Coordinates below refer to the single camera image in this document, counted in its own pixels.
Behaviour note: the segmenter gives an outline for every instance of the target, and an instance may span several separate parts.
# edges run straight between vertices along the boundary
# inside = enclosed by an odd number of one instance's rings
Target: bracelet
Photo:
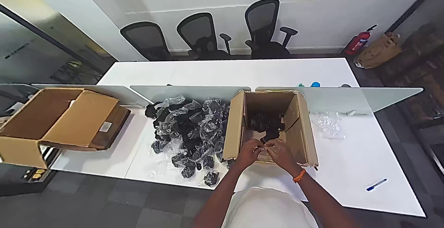
[[[306,170],[305,170],[305,168],[302,170],[302,172],[296,177],[296,178],[293,178],[293,181],[295,182],[295,183],[297,183],[299,180],[301,180],[302,179],[302,176],[304,175],[304,173],[306,172]]]

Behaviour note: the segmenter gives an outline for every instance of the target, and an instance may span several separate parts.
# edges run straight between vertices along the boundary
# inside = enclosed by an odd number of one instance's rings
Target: white shirt
[[[231,197],[223,228],[318,228],[308,208],[288,193],[253,187]]]

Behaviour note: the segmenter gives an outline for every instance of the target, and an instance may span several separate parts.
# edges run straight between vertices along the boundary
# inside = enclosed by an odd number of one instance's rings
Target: white desk
[[[117,62],[99,84],[247,86],[254,90],[299,83],[309,86],[314,81],[323,87],[344,83],[359,87],[344,58]],[[133,109],[131,118],[110,150],[65,151],[52,169],[199,187],[198,182],[178,181],[173,171],[150,176],[152,120],[145,118],[141,109]],[[341,125],[346,135],[342,141],[326,140],[315,133],[319,171],[310,168],[310,175],[344,206],[425,216],[374,115],[343,117]],[[383,178],[388,181],[373,191],[365,190]],[[277,166],[254,164],[247,168],[235,191],[255,185],[306,200],[298,185]]]

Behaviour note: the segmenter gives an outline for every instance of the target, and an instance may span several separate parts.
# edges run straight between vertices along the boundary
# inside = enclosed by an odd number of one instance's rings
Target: red fire extinguisher
[[[353,37],[353,39],[345,47],[344,52],[347,55],[356,54],[358,50],[361,49],[369,41],[370,31],[372,31],[376,26],[377,24]]]

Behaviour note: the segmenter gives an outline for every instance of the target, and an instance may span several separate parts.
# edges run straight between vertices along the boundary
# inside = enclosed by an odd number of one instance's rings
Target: cardboard box
[[[41,89],[0,129],[4,163],[47,168],[40,145],[98,151],[110,147],[130,110],[79,88]]]
[[[301,94],[292,90],[240,91],[231,100],[224,159],[237,158],[242,144],[252,136],[260,135],[247,127],[248,115],[253,112],[284,113],[285,132],[280,133],[280,139],[286,141],[298,163],[318,166],[307,102]],[[269,156],[259,157],[256,162],[273,163]]]

